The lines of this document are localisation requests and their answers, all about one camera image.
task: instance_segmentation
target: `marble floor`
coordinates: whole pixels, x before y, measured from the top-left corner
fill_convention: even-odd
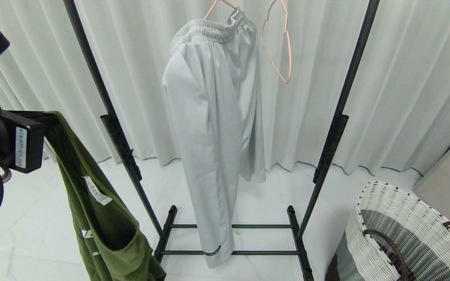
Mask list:
[[[171,205],[178,207],[176,223],[195,223],[182,164],[174,160],[160,167],[156,159],[137,160],[142,185],[161,223]],[[113,160],[100,163],[128,208],[139,220],[152,247],[157,234],[124,168]],[[314,188],[314,167],[296,163],[292,172],[275,166],[265,183],[239,182],[234,223],[286,224],[286,208],[293,205],[300,222]],[[314,213],[304,235],[305,247],[316,280],[325,269],[345,228],[348,212],[362,187],[381,180],[411,190],[421,176],[414,170],[402,173],[381,169],[376,176],[359,168],[346,175],[330,168]],[[295,249],[287,229],[235,229],[236,249]],[[195,229],[177,229],[169,249],[199,249]],[[302,281],[295,256],[232,256],[210,270],[202,256],[171,256],[163,259],[168,281]],[[58,167],[51,160],[31,174],[14,173],[5,184],[0,209],[0,281],[87,281],[77,248],[66,190]]]

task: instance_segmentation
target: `gray stripe on basket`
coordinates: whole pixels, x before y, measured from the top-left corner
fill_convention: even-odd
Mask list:
[[[402,250],[401,254],[405,263],[414,272],[416,280],[450,281],[449,267],[409,229],[395,219],[375,210],[361,210],[361,215],[368,229],[376,229],[384,233],[397,244]],[[373,238],[391,251],[382,238]]]
[[[346,241],[346,233],[343,233],[338,248],[336,249],[336,257],[338,261],[339,278],[345,281],[360,281],[364,277],[357,270],[355,260],[348,250],[348,242]]]

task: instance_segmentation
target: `curtain fold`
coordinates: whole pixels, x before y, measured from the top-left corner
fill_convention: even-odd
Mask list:
[[[261,27],[270,1],[230,0]],[[169,163],[179,153],[161,81],[170,42],[211,0],[77,0],[82,24],[134,154]],[[287,0],[293,77],[284,85],[261,52],[266,164],[317,164],[366,12],[366,0]],[[209,20],[232,9],[218,3]],[[264,42],[287,73],[284,11]],[[0,105],[59,110],[96,160],[115,157],[102,101],[60,0],[0,1],[10,48],[0,57]],[[334,163],[426,173],[450,146],[450,1],[381,1],[345,107]]]

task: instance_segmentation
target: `elastic waistband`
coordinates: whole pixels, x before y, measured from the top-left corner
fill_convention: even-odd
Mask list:
[[[209,41],[224,44],[234,39],[243,25],[247,25],[249,20],[245,17],[241,8],[230,15],[226,24],[216,23],[203,19],[189,21],[182,27],[173,41],[171,41],[171,54],[183,43],[192,41]]]

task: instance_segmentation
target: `white care tag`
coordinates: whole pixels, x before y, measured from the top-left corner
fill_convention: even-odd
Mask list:
[[[83,176],[84,180],[86,181],[86,185],[88,186],[89,192],[93,197],[95,197],[95,200],[98,201],[102,205],[107,205],[110,201],[112,201],[112,198],[109,196],[103,195],[100,190],[98,190],[98,187],[95,185],[93,180],[89,176]]]

